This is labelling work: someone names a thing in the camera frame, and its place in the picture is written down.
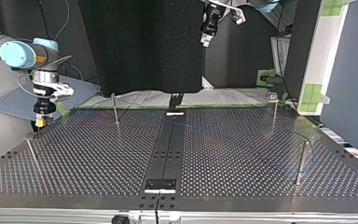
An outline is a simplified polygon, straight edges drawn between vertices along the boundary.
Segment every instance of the green tape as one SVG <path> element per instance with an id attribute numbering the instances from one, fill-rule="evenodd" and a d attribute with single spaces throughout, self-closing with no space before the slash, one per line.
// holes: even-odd
<path id="1" fill-rule="evenodd" d="M 270 106 L 270 104 L 243 104 L 243 105 L 179 105 L 179 109 L 199 109 L 199 108 L 260 108 Z"/>
<path id="2" fill-rule="evenodd" d="M 260 107 L 266 107 L 270 106 L 270 104 L 243 104 L 243 105 L 179 105 L 177 106 L 178 109 L 201 109 L 201 108 L 260 108 Z M 81 106 L 78 109 L 84 110 L 84 109 L 91 109 L 91 106 Z M 92 109 L 113 109 L 111 105 L 98 105 L 93 106 Z M 141 110 L 141 109 L 152 109 L 152 110 L 158 110 L 158 109 L 168 109 L 167 105 L 122 105 L 117 106 L 117 109 L 134 109 L 134 110 Z"/>
<path id="3" fill-rule="evenodd" d="M 325 0 L 321 16 L 339 16 L 344 5 L 344 0 Z"/>
<path id="4" fill-rule="evenodd" d="M 316 112 L 322 99 L 321 90 L 322 84 L 306 84 L 299 110 L 302 112 Z"/>
<path id="5" fill-rule="evenodd" d="M 276 76 L 275 69 L 258 70 L 258 72 L 257 72 L 257 82 L 255 83 L 255 85 L 257 87 L 273 87 L 274 84 L 267 83 L 267 82 L 261 80 L 261 77 L 275 77 L 275 76 Z"/>
<path id="6" fill-rule="evenodd" d="M 69 110 L 65 109 L 65 106 L 63 106 L 62 102 L 57 103 L 57 109 L 58 112 L 60 112 L 61 116 L 66 117 L 67 115 L 69 115 Z"/>
<path id="7" fill-rule="evenodd" d="M 84 109 L 113 109 L 113 106 L 112 105 L 95 105 L 95 106 L 82 105 L 78 109 L 81 109 L 81 110 L 84 110 Z M 133 110 L 152 109 L 152 110 L 157 110 L 157 109 L 168 109 L 168 106 L 167 105 L 143 105 L 143 106 L 118 105 L 118 106 L 116 106 L 116 109 L 133 109 Z"/>

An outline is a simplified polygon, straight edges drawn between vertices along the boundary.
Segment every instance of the metal plate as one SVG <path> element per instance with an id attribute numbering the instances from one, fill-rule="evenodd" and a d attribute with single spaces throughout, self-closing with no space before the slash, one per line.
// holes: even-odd
<path id="1" fill-rule="evenodd" d="M 0 206 L 139 209 L 162 124 L 150 113 L 118 111 L 116 125 L 111 110 L 76 112 L 32 142 L 37 160 L 26 149 L 0 161 Z"/>
<path id="2" fill-rule="evenodd" d="M 308 148 L 308 171 L 296 186 L 307 140 L 299 133 L 314 156 Z M 358 160 L 343 153 L 283 108 L 275 122 L 269 107 L 187 110 L 180 193 L 170 203 L 179 211 L 358 213 Z"/>
<path id="3" fill-rule="evenodd" d="M 163 114 L 118 111 L 117 126 L 113 111 L 75 113 L 33 141 L 36 161 L 25 145 L 0 159 L 0 207 L 358 213 L 358 160 L 306 119 L 189 109 L 163 125 Z M 295 186 L 301 134 L 314 156 Z M 159 176 L 175 194 L 145 195 Z"/>

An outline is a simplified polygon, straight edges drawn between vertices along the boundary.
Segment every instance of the metal post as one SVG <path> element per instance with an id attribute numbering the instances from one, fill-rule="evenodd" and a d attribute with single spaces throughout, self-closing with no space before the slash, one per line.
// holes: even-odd
<path id="1" fill-rule="evenodd" d="M 275 103 L 275 110 L 274 110 L 274 123 L 275 123 L 275 119 L 277 118 L 278 103 L 279 103 L 279 101 L 277 101 L 277 102 Z"/>
<path id="2" fill-rule="evenodd" d="M 301 177 L 302 177 L 303 172 L 304 172 L 305 153 L 306 153 L 307 148 L 309 147 L 309 145 L 310 145 L 310 142 L 308 142 L 308 141 L 304 142 L 303 150 L 302 150 L 301 158 L 300 158 L 300 164 L 298 165 L 298 172 L 297 172 L 297 177 L 296 177 L 296 185 L 300 185 Z"/>
<path id="3" fill-rule="evenodd" d="M 115 111 L 116 124 L 118 124 L 118 116 L 117 116 L 117 109 L 116 109 L 116 96 L 115 96 L 115 93 L 112 93 L 112 102 L 113 102 L 113 109 L 114 109 L 114 111 Z"/>
<path id="4" fill-rule="evenodd" d="M 31 151 L 32 157 L 34 158 L 34 160 L 36 160 L 36 155 L 34 154 L 34 148 L 31 145 L 31 141 L 30 140 L 26 140 L 26 141 L 27 141 L 27 144 L 28 144 L 28 148 Z"/>

